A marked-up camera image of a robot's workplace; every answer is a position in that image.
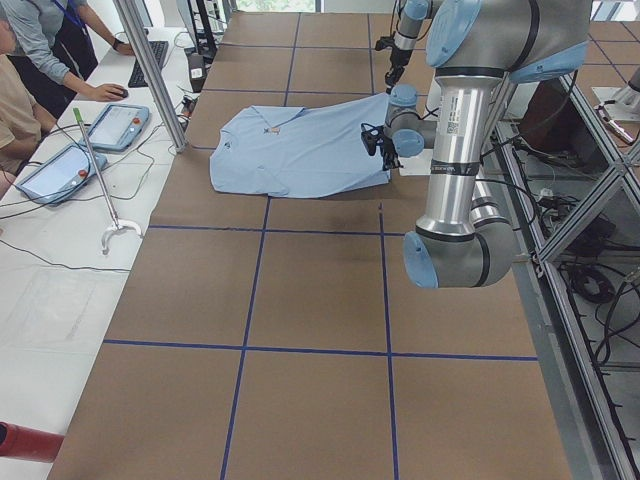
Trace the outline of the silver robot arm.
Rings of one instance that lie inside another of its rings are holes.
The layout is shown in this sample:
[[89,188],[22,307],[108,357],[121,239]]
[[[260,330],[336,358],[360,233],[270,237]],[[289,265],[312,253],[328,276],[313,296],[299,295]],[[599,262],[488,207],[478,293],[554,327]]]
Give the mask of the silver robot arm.
[[431,0],[397,1],[394,12],[397,14],[396,23],[391,23],[390,33],[378,39],[376,51],[391,49],[390,68],[384,80],[386,92],[398,84],[407,65],[410,62],[416,43],[422,38],[420,34],[422,24],[431,19],[438,7]]
[[[426,209],[403,242],[405,269],[422,288],[482,287],[511,267],[517,242],[509,221],[480,182],[482,147],[497,118],[502,83],[574,72],[588,49],[588,1],[402,1],[385,81],[389,104],[375,143],[388,168],[433,152]],[[441,97],[435,122],[400,83],[421,32]]]

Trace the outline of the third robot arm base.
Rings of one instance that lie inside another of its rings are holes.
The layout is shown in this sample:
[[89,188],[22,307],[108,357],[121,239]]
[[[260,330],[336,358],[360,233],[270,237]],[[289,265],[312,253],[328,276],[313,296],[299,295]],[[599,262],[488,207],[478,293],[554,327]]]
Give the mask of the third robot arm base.
[[605,121],[639,121],[639,70],[623,87],[593,87],[596,112]]

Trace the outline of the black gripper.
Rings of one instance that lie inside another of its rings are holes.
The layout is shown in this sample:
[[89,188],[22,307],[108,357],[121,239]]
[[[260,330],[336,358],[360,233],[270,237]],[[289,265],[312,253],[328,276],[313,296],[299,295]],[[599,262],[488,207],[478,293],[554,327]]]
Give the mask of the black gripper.
[[404,50],[393,47],[390,55],[391,67],[385,74],[386,93],[390,94],[393,87],[397,84],[411,59],[411,50]]
[[398,157],[392,139],[384,132],[383,127],[378,128],[377,146],[383,159],[383,170],[393,170],[402,168],[403,165]]

